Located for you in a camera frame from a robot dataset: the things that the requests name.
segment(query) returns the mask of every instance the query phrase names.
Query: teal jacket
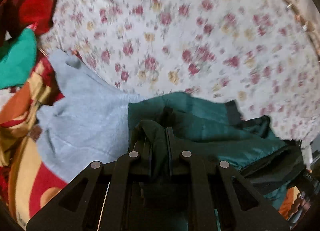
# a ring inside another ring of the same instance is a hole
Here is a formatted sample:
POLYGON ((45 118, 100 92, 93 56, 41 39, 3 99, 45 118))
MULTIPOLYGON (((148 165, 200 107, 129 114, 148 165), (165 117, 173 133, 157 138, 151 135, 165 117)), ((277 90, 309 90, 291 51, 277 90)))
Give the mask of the teal jacket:
POLYGON ((175 92, 129 104, 130 149, 145 137, 152 145, 153 182, 168 178, 164 128, 171 126, 184 150, 209 160, 226 160, 275 208, 282 204, 287 185, 303 169, 299 147, 277 138, 268 116, 242 121, 234 101, 212 103, 175 92))

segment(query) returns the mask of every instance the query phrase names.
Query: floral bedsheet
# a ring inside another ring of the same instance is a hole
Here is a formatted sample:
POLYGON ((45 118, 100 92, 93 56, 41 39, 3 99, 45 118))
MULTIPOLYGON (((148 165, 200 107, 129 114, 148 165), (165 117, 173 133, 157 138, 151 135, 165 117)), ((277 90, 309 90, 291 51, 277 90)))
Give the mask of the floral bedsheet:
POLYGON ((282 0, 58 0, 53 21, 40 45, 77 50, 123 91, 236 99, 306 148, 320 132, 317 55, 282 0))

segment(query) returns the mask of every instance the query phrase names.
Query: pile of clothes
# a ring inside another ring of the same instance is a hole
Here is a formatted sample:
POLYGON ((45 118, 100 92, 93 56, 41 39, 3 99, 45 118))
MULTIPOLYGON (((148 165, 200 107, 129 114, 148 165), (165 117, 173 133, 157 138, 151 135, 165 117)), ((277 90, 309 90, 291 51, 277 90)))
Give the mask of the pile of clothes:
POLYGON ((0 5, 0 196, 22 227, 92 161, 115 161, 145 137, 157 156, 152 181, 165 179, 167 126, 193 153, 229 161, 287 217, 303 160, 267 116, 243 121, 235 102, 182 92, 146 100, 107 84, 76 50, 48 56, 36 39, 52 27, 54 8, 55 0, 0 5))

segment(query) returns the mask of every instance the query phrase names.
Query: green cloth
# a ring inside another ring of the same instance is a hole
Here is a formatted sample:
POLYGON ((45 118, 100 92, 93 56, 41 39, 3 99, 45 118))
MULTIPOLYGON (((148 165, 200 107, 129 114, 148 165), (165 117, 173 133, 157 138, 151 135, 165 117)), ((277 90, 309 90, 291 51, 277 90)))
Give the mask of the green cloth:
POLYGON ((37 42, 31 29, 0 47, 0 89, 22 86, 36 61, 37 42))
POLYGON ((164 128, 171 126, 175 145, 181 150, 208 160, 228 161, 278 208, 286 193, 284 181, 291 181, 301 172, 299 148, 277 138, 267 116, 243 128, 230 125, 228 118, 225 104, 193 98, 183 92, 129 104, 130 149, 136 141, 147 137, 152 145, 152 181, 163 186, 168 179, 164 128))

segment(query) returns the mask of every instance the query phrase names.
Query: light blue towel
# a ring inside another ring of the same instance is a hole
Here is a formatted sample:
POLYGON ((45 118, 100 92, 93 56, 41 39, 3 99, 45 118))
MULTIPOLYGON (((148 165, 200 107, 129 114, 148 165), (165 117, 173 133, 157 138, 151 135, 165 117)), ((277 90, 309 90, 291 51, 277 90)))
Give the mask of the light blue towel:
POLYGON ((49 61, 65 98, 39 109, 37 147, 44 164, 70 182, 92 161, 112 162, 127 152, 128 103, 144 98, 110 86, 61 50, 49 61))

